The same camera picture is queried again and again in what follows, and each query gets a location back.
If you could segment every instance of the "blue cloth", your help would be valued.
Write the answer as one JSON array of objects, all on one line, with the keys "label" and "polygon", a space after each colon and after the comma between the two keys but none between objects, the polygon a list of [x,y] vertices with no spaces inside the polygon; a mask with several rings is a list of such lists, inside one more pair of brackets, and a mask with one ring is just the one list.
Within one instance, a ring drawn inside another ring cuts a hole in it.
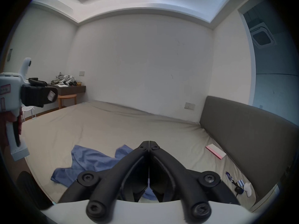
[{"label": "blue cloth", "polygon": [[[79,173],[87,170],[99,172],[110,169],[131,151],[131,148],[124,145],[116,150],[115,158],[111,158],[99,151],[75,145],[71,151],[72,166],[70,168],[55,169],[51,180],[69,187],[77,179]],[[149,186],[143,197],[149,200],[157,199]]]}]

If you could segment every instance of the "wooden stool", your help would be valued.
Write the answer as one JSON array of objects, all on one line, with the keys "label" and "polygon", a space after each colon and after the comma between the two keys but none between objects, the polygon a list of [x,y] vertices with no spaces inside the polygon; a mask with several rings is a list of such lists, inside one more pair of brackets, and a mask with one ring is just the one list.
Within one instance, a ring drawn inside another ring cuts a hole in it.
[{"label": "wooden stool", "polygon": [[58,95],[58,108],[61,109],[62,108],[62,104],[61,104],[61,100],[62,99],[75,99],[75,105],[77,104],[77,95],[73,94],[73,95]]}]

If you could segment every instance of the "label sticker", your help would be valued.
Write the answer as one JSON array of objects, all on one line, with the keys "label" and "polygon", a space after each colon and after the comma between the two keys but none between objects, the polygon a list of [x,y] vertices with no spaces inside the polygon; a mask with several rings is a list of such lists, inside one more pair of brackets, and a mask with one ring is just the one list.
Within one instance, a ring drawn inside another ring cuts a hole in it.
[{"label": "label sticker", "polygon": [[10,84],[6,84],[0,87],[0,95],[8,94],[10,93]]},{"label": "label sticker", "polygon": [[5,108],[5,99],[4,97],[1,98],[1,112],[4,112],[6,111],[6,108]]},{"label": "label sticker", "polygon": [[52,101],[55,97],[55,93],[53,91],[50,91],[48,94],[48,100]]}]

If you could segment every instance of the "electrical socket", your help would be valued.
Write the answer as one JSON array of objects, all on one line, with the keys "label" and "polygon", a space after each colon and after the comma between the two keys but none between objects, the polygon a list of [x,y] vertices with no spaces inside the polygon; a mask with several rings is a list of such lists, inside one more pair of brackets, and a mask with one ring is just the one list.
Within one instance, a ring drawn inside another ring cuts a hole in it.
[{"label": "electrical socket", "polygon": [[195,109],[195,104],[186,102],[184,108],[187,109],[187,110],[194,110]]}]

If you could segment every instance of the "beige bed sheet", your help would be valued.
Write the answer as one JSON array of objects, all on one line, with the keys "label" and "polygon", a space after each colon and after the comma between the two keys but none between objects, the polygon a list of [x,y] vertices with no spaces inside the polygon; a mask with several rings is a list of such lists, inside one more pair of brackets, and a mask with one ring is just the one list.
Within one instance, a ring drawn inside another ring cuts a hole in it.
[{"label": "beige bed sheet", "polygon": [[[71,166],[74,145],[114,157],[115,150],[124,144],[135,149],[143,141],[153,140],[185,168],[215,171],[231,190],[235,186],[225,171],[249,182],[228,156],[220,160],[205,148],[211,143],[219,145],[198,124],[120,105],[91,101],[60,109],[24,122],[21,136],[30,152],[25,159],[35,180],[55,202],[66,187],[50,178],[56,168]],[[253,188],[251,197],[244,192],[237,199],[251,208],[256,200]]]}]

